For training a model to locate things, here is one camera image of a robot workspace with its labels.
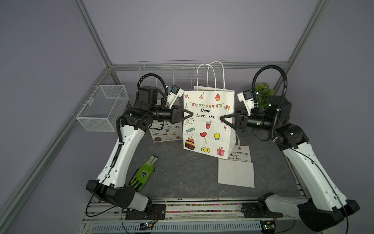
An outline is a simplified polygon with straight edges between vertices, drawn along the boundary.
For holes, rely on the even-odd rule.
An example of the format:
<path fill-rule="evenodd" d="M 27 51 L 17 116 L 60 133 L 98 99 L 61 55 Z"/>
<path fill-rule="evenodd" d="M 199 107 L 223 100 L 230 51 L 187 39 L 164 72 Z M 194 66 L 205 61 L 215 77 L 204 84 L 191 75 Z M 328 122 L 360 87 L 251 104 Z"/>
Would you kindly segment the white party paper bag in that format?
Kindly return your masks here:
<path fill-rule="evenodd" d="M 227 160 L 219 159 L 218 183 L 255 188 L 254 164 L 249 146 L 235 145 Z"/>

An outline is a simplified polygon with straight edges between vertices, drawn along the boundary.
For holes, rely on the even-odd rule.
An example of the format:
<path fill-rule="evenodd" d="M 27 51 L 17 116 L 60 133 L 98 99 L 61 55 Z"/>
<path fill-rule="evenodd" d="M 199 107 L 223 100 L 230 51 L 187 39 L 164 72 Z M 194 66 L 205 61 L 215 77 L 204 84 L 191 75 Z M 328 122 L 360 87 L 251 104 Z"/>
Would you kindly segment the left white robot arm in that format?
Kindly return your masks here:
<path fill-rule="evenodd" d="M 156 87 L 139 87 L 134 108 L 116 120 L 118 140 L 97 179 L 89 180 L 86 190 L 98 200 L 122 209 L 152 215 L 152 200 L 126 184 L 126 175 L 135 150 L 153 121 L 179 123 L 193 116 L 191 111 L 174 105 L 184 91 L 178 86 L 164 91 Z"/>

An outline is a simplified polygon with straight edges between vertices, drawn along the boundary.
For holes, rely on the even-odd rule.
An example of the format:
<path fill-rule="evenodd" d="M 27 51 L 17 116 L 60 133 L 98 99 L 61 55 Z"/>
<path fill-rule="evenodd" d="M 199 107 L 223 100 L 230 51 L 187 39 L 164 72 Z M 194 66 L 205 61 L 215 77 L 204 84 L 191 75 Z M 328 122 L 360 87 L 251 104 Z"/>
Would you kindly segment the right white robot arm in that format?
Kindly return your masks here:
<path fill-rule="evenodd" d="M 234 130 L 266 130 L 308 192 L 306 198 L 267 193 L 258 199 L 261 208 L 299 219 L 314 232 L 334 227 L 360 210 L 359 204 L 348 199 L 328 176 L 302 128 L 290 123 L 292 104 L 286 98 L 270 96 L 263 114 L 254 112 L 255 102 L 248 92 L 240 92 L 238 99 L 248 112 L 226 115 L 221 121 Z"/>

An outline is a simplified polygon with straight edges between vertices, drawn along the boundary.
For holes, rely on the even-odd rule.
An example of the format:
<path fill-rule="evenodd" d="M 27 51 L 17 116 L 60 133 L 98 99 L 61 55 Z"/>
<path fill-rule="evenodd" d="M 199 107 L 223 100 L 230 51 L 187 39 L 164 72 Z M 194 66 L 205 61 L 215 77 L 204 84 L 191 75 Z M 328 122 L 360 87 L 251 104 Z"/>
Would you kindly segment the artificial plant in black vase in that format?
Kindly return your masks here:
<path fill-rule="evenodd" d="M 258 108 L 265 108 L 270 96 L 273 96 L 275 91 L 270 88 L 268 83 L 261 83 L 256 86 L 256 97 L 258 101 Z"/>

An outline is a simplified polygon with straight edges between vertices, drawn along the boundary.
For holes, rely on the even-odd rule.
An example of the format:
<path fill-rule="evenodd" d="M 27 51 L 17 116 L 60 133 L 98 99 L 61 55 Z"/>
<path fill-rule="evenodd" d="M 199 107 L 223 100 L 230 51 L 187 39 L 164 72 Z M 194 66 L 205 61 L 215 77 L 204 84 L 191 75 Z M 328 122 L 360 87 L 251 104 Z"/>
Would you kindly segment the green work glove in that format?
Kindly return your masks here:
<path fill-rule="evenodd" d="M 158 157 L 151 155 L 150 158 L 137 169 L 128 185 L 134 188 L 136 192 L 139 192 L 155 171 L 154 164 L 157 160 Z"/>

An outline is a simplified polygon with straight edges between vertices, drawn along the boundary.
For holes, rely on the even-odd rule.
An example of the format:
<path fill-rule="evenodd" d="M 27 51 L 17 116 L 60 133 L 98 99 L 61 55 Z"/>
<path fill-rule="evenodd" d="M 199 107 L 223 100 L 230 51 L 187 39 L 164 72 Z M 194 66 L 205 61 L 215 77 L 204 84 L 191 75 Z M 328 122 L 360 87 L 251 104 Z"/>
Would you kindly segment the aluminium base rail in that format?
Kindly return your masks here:
<path fill-rule="evenodd" d="M 154 199 L 150 213 L 105 202 L 88 206 L 80 234 L 311 234 L 301 220 L 256 198 Z"/>

